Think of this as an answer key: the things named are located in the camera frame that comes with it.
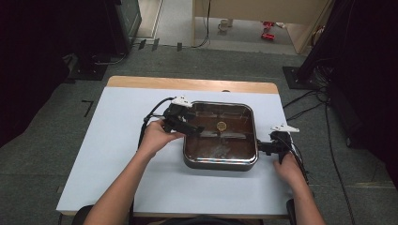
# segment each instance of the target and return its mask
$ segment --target white table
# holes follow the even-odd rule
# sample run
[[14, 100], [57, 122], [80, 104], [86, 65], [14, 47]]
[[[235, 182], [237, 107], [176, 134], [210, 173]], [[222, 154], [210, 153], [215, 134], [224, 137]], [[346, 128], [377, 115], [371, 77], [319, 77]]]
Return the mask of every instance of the white table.
[[[229, 83], [192, 81], [197, 86], [209, 83], [209, 89], [212, 89], [211, 83]], [[245, 83], [266, 84], [234, 82], [237, 88]], [[187, 85], [182, 86], [182, 89], [190, 89]], [[278, 94], [107, 86], [56, 210], [72, 216], [83, 206], [94, 204], [135, 153], [143, 118], [162, 99], [176, 96], [185, 96], [190, 101], [249, 105], [254, 113], [257, 138], [263, 142], [269, 141], [272, 126], [286, 123]], [[169, 104], [163, 104], [157, 113], [162, 113]], [[248, 172], [195, 170], [185, 165], [182, 148], [183, 140], [170, 142], [150, 161], [135, 195], [136, 217], [206, 214], [228, 218], [284, 218], [287, 214], [285, 203], [292, 194], [273, 169], [272, 161], [277, 156], [260, 153], [258, 161]]]

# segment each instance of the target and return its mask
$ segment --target person's arm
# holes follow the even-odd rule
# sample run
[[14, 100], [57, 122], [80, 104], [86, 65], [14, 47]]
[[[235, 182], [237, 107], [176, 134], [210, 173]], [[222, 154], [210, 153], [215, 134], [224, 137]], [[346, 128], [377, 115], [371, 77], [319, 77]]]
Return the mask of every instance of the person's arm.
[[151, 122], [137, 153], [90, 210], [84, 225], [123, 224], [146, 165], [168, 142], [181, 133], [166, 133], [161, 120]]
[[293, 190], [297, 224], [326, 224], [316, 207], [313, 193], [305, 182], [293, 154], [286, 154], [282, 164], [280, 164], [279, 161], [274, 161], [274, 167], [280, 177], [286, 181]]

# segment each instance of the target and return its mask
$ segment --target brown liquid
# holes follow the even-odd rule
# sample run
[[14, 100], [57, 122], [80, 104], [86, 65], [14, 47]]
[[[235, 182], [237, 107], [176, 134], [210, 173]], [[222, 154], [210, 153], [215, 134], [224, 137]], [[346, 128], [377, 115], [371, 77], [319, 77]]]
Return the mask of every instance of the brown liquid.
[[[251, 163], [256, 158], [253, 112], [245, 105], [197, 102], [191, 112], [196, 117], [188, 123], [203, 126], [198, 135], [186, 137], [184, 155], [191, 161]], [[217, 124], [224, 122], [220, 132]]]

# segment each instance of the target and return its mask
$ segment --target black stand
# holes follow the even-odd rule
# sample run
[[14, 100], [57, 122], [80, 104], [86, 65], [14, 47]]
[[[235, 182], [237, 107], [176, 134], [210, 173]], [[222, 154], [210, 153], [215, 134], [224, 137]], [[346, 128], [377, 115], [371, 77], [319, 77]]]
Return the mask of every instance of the black stand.
[[73, 67], [73, 70], [70, 72], [68, 79], [102, 81], [103, 75], [105, 74], [107, 67], [108, 65], [96, 64], [83, 66], [82, 63], [78, 61]]
[[319, 87], [311, 81], [309, 82], [300, 82], [297, 73], [299, 71], [299, 67], [282, 67], [284, 77], [286, 78], [287, 85], [290, 89], [305, 89], [305, 90], [316, 90]]
[[95, 60], [87, 57], [86, 54], [79, 54], [78, 59], [68, 76], [70, 80], [102, 81], [108, 67], [107, 63], [111, 60], [110, 56], [100, 55], [97, 57], [99, 62], [96, 64]]

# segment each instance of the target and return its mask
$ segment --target gray carpet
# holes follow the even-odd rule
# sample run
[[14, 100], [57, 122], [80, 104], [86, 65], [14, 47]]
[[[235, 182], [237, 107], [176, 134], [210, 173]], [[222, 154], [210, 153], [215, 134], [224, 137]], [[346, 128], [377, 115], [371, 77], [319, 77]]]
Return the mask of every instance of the gray carpet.
[[[150, 46], [109, 66], [103, 81], [61, 84], [38, 112], [24, 134], [0, 149], [0, 224], [56, 224], [55, 207], [66, 184], [100, 94], [114, 75], [230, 80], [276, 83], [283, 104], [306, 91], [290, 90], [283, 66], [297, 67], [304, 56], [260, 52]], [[94, 106], [84, 117], [88, 103]], [[289, 117], [317, 103], [307, 97], [286, 108]], [[357, 224], [396, 224], [398, 194], [384, 164], [364, 149], [345, 146], [344, 131], [333, 109], [328, 109], [331, 139]], [[329, 152], [325, 107], [305, 113], [289, 123], [300, 129], [293, 139], [304, 157], [311, 188], [328, 224], [350, 224], [347, 205]], [[70, 224], [64, 217], [62, 224]], [[266, 224], [288, 224], [287, 220], [266, 220]]]

